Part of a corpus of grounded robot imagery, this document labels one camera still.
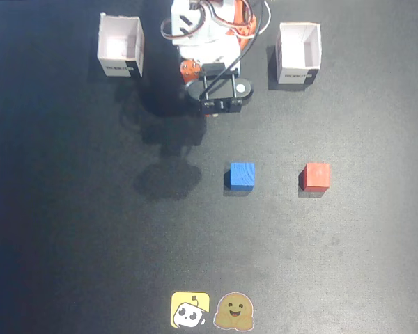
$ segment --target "open box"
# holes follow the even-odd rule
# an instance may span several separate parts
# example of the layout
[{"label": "open box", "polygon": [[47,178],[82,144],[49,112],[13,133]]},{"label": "open box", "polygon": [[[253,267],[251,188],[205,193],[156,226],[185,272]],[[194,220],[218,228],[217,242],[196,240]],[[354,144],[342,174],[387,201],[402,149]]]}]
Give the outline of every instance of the open box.
[{"label": "open box", "polygon": [[312,84],[322,58],[320,24],[281,23],[276,57],[279,84]]},{"label": "open box", "polygon": [[98,59],[108,77],[142,77],[144,32],[139,17],[100,14]]}]

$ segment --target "brown blob character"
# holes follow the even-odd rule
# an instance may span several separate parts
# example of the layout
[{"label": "brown blob character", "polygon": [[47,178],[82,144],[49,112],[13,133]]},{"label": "brown blob character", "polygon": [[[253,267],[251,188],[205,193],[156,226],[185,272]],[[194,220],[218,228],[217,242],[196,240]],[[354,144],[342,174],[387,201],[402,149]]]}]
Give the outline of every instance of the brown blob character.
[{"label": "brown blob character", "polygon": [[251,300],[240,292],[232,292],[218,303],[214,325],[221,329],[250,331],[254,328],[253,314]]}]

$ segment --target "wire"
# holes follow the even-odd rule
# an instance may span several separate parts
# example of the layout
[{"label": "wire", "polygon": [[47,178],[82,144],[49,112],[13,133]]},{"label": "wire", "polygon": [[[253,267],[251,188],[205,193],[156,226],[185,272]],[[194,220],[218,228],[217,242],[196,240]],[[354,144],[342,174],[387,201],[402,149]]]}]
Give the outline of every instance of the wire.
[{"label": "wire", "polygon": [[[268,5],[268,3],[265,1],[264,2],[266,9],[268,10],[268,22],[266,22],[266,25],[260,30],[260,32],[258,33],[259,35],[261,35],[262,33],[265,32],[266,29],[268,29],[270,23],[271,23],[271,9],[270,6]],[[240,35],[234,28],[231,28],[232,32],[234,33],[234,35],[236,35],[239,38],[242,38],[244,40],[251,40],[252,38],[254,38],[255,34],[252,35]]]},{"label": "wire", "polygon": [[201,13],[200,21],[198,22],[198,25],[195,27],[194,30],[189,31],[188,33],[184,33],[183,35],[171,35],[169,33],[165,33],[164,32],[165,25],[170,24],[172,22],[171,19],[165,19],[163,22],[161,22],[161,27],[160,27],[162,37],[166,38],[167,40],[178,40],[180,38],[187,38],[187,37],[194,35],[198,30],[201,29],[201,27],[204,25],[204,22],[206,20],[206,12],[203,6],[200,6],[199,10]]},{"label": "wire", "polygon": [[216,21],[216,23],[220,24],[221,26],[225,26],[227,28],[240,28],[242,26],[249,26],[252,23],[254,14],[252,12],[251,4],[249,3],[249,0],[242,0],[242,1],[246,5],[248,21],[243,22],[243,23],[235,23],[235,22],[228,22],[225,19],[222,19],[220,16],[218,16],[218,14],[215,12],[214,5],[212,5],[209,0],[200,0],[200,2],[203,2],[208,6],[210,14],[212,15],[214,21]]},{"label": "wire", "polygon": [[[264,1],[261,1],[261,12],[260,12],[260,17],[258,19],[258,23],[257,23],[257,30],[260,29],[260,25],[262,24],[262,19],[263,19],[263,3]],[[224,69],[224,71],[222,71],[221,73],[219,73],[215,79],[210,83],[210,85],[203,90],[203,92],[200,94],[200,100],[202,97],[205,96],[205,94],[212,89],[213,86],[215,86],[215,84],[220,81],[220,79],[229,71],[231,70],[232,67],[235,66],[235,64],[237,64],[239,61],[241,61],[243,59],[243,57],[246,56],[246,54],[249,52],[249,50],[252,48],[252,45],[254,45],[254,43],[256,42],[256,39],[258,37],[258,35],[260,35],[259,33],[256,33],[255,36],[251,39],[251,41],[248,43],[248,45],[246,46],[246,48],[243,50],[243,52],[239,55],[239,57],[237,57],[232,64],[230,64],[228,67],[226,67]]]}]

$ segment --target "blue cube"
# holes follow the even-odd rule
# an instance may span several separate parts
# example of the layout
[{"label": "blue cube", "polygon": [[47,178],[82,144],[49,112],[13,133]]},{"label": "blue cube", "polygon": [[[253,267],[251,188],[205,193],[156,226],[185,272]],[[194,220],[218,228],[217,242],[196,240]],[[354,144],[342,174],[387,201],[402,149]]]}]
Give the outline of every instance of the blue cube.
[{"label": "blue cube", "polygon": [[254,188],[256,167],[250,162],[231,164],[231,190],[251,191]]}]

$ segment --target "cartoon face sticker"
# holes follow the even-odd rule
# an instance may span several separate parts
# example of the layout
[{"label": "cartoon face sticker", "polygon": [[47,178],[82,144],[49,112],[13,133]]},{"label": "cartoon face sticker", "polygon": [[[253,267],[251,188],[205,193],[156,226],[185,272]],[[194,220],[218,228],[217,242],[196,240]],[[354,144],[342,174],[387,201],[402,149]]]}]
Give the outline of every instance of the cartoon face sticker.
[{"label": "cartoon face sticker", "polygon": [[203,325],[205,311],[188,303],[181,304],[173,316],[173,322],[177,327],[197,327]]},{"label": "cartoon face sticker", "polygon": [[194,328],[206,322],[210,298],[204,292],[175,292],[171,300],[171,325]]},{"label": "cartoon face sticker", "polygon": [[214,325],[220,329],[246,332],[254,328],[254,309],[251,300],[240,292],[224,296],[217,306]]}]

